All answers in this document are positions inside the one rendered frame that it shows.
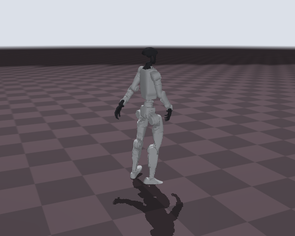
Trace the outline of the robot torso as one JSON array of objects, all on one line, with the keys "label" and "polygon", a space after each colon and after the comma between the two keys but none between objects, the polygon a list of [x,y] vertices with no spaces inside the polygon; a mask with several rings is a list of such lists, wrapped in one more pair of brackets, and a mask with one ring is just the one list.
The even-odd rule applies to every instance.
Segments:
[{"label": "robot torso", "polygon": [[154,82],[150,77],[150,72],[157,70],[152,66],[151,69],[146,70],[143,69],[143,67],[140,69],[140,90],[142,98],[146,101],[144,101],[144,105],[141,105],[140,114],[143,118],[148,119],[149,113],[155,113],[155,107],[153,107],[154,101],[152,99],[157,98]]}]

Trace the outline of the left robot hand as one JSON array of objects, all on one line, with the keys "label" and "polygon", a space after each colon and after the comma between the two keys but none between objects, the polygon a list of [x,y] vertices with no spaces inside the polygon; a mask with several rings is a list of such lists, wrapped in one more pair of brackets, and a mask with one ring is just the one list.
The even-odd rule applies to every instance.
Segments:
[{"label": "left robot hand", "polygon": [[115,110],[115,116],[116,116],[117,119],[119,119],[118,115],[120,117],[120,111],[121,111],[122,107],[124,107],[123,103],[124,103],[124,100],[121,100],[119,105],[117,106],[117,108]]}]

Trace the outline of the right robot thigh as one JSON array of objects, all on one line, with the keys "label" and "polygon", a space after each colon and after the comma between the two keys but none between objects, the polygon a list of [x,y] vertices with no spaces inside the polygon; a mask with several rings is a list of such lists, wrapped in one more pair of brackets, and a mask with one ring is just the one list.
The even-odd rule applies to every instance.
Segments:
[{"label": "right robot thigh", "polygon": [[154,144],[149,145],[147,147],[147,152],[150,147],[155,147],[158,152],[158,150],[161,146],[161,143],[162,143],[163,131],[164,131],[162,117],[160,115],[157,115],[154,112],[151,112],[148,115],[148,121],[149,121],[150,125],[153,125],[152,136],[154,139]]}]

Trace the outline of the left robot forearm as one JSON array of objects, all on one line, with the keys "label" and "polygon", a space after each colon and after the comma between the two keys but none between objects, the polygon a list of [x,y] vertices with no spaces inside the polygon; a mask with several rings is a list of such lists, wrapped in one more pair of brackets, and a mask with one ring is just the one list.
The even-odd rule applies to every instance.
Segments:
[{"label": "left robot forearm", "polygon": [[[131,86],[130,86],[131,87]],[[129,99],[131,98],[131,96],[134,94],[134,92],[131,90],[131,88],[128,88],[127,93],[125,94],[124,98],[121,100],[124,100],[123,105],[126,105],[126,103],[129,101]],[[121,101],[120,100],[120,101]]]}]

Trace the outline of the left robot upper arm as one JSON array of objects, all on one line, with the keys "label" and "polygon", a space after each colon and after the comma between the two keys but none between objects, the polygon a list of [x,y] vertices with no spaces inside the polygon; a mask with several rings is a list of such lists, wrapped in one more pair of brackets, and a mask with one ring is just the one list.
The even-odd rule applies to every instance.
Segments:
[{"label": "left robot upper arm", "polygon": [[133,91],[138,91],[139,90],[139,86],[138,86],[138,84],[139,84],[139,82],[140,82],[140,69],[142,68],[143,66],[140,66],[139,68],[138,68],[138,72],[137,72],[137,74],[136,74],[136,76],[135,76],[135,78],[134,78],[134,81],[133,81],[133,83],[132,83],[132,85],[131,85],[131,90],[133,90]]}]

